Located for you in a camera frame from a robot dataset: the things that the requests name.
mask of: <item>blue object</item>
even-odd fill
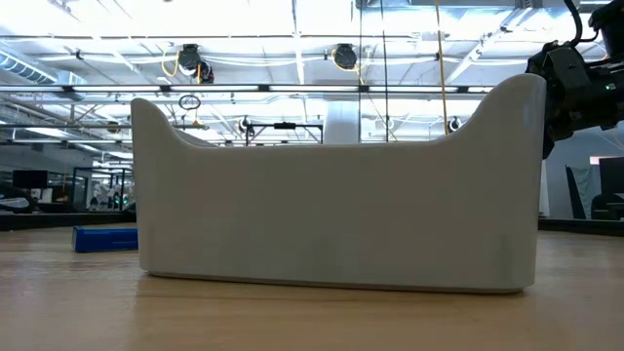
[[[71,245],[77,253],[137,250],[138,235],[135,228],[86,229],[74,227]]]

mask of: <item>black equipment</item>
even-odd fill
[[[13,186],[20,189],[45,189],[48,187],[48,171],[15,170]]]
[[[624,194],[624,157],[601,159],[603,194]]]
[[[576,25],[574,39],[560,45],[544,45],[528,60],[527,73],[547,81],[544,148],[546,159],[555,141],[572,137],[574,132],[601,127],[614,128],[624,119],[624,0],[614,0],[595,11],[590,26],[596,30],[592,39],[581,39],[583,25],[572,0],[565,0]],[[586,63],[576,50],[579,43],[594,41],[601,31],[607,58]]]
[[[192,71],[191,77],[196,78],[199,75],[200,84],[212,84],[215,82],[213,68],[199,55],[199,46],[197,44],[184,44],[179,52],[178,64]]]
[[[342,69],[351,70],[355,69],[358,57],[355,55],[351,44],[338,44],[333,52],[333,62]]]

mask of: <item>wall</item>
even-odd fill
[[[617,131],[592,129],[577,132],[573,137],[556,143],[546,160],[550,217],[573,218],[567,188],[566,166],[588,167],[590,156],[623,156],[624,147],[617,145],[615,136],[624,143],[624,126]]]
[[[93,156],[86,152],[43,146],[43,151],[33,151],[30,145],[0,146],[0,171],[46,170],[71,175],[74,167],[93,166]]]

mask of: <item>hanging cable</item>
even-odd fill
[[[167,67],[165,67],[165,57],[167,56],[167,51],[163,51],[163,60],[160,62],[161,68],[163,68],[163,73],[165,73],[165,75],[173,77],[177,74],[177,65],[179,63],[179,51],[177,51],[177,53],[175,53],[175,68],[174,68],[174,73],[171,73],[167,70]]]
[[[449,117],[447,115],[447,82],[445,78],[445,60],[442,49],[442,27],[440,23],[440,0],[436,0],[436,17],[438,18],[438,54],[440,55],[440,82],[442,82],[442,107],[445,117],[445,136],[449,135]]]
[[[388,51],[386,48],[386,22],[383,17],[383,0],[380,1],[381,6],[381,38],[383,40],[383,71],[385,75],[385,91],[386,91],[386,142],[390,141],[390,97],[388,96]]]
[[[364,45],[362,43],[362,37],[363,37],[363,29],[364,29],[364,9],[360,8],[360,62],[358,62],[359,68],[358,68],[358,113],[360,115],[360,119],[359,119],[359,135],[358,135],[358,140],[360,142],[362,142],[362,86],[364,85],[364,81],[362,80],[362,52],[364,51]],[[331,58],[331,61],[333,61],[333,64],[335,64],[336,67],[338,67],[338,65],[335,63],[335,59]]]
[[[583,22],[581,20],[581,16],[574,5],[572,0],[564,0],[567,9],[572,13],[572,18],[574,19],[574,26],[576,27],[576,33],[574,34],[574,39],[569,42],[569,45],[574,48],[578,43],[581,42],[581,37],[583,36]]]

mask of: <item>fluorescent light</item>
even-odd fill
[[[67,137],[67,133],[54,128],[26,128],[26,130],[48,137]]]
[[[74,86],[75,92],[160,92],[160,86]]]
[[[355,86],[269,86],[271,92],[357,92]]]
[[[257,86],[187,85],[171,86],[172,92],[257,92]]]
[[[36,93],[47,93],[47,92],[62,92],[62,87],[59,86],[44,86],[44,85],[36,85],[36,86],[0,86],[0,92],[36,92]]]
[[[494,87],[471,87],[468,88],[468,93],[489,93]]]
[[[62,140],[50,140],[50,139],[14,139],[11,142],[17,143],[62,143]]]
[[[169,85],[171,85],[171,84],[172,84],[172,81],[170,81],[169,79],[167,79],[167,77],[158,77],[158,78],[156,78],[156,79],[158,79],[158,80],[162,80],[163,82],[165,82],[165,83],[167,83],[167,84],[169,84]]]
[[[457,93],[457,87],[447,87],[447,93]],[[372,93],[384,93],[385,87],[369,87]],[[388,87],[388,93],[441,93],[442,87]]]
[[[108,152],[108,154],[110,154],[111,156],[115,156],[115,157],[119,157],[119,158],[125,158],[125,159],[132,159],[133,158],[133,153],[132,152],[117,152],[117,151],[113,151],[113,152]]]
[[[89,146],[89,145],[83,145],[83,144],[78,144],[77,146],[82,147],[83,149],[87,150],[87,151],[93,151],[93,152],[99,152],[98,149]]]
[[[84,143],[84,144],[105,144],[116,143],[117,140],[68,140],[69,143]]]

